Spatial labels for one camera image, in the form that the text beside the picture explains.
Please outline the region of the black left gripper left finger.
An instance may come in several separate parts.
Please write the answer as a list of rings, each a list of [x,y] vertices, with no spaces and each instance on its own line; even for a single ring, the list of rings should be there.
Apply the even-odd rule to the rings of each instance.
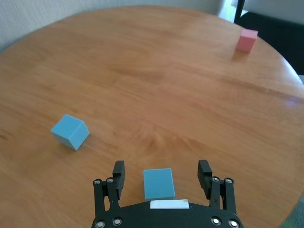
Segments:
[[[124,161],[116,161],[112,177],[107,178],[105,181],[102,181],[101,179],[95,179],[93,181],[95,211],[105,211],[105,197],[109,199],[110,209],[119,208],[119,200],[124,187],[124,180]]]

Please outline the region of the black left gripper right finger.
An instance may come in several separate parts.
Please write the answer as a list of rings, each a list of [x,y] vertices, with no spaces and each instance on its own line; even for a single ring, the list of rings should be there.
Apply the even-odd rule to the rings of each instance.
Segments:
[[[206,198],[209,200],[209,207],[220,209],[221,198],[223,210],[236,210],[234,181],[231,178],[221,180],[219,177],[213,176],[208,161],[199,160],[198,179]]]

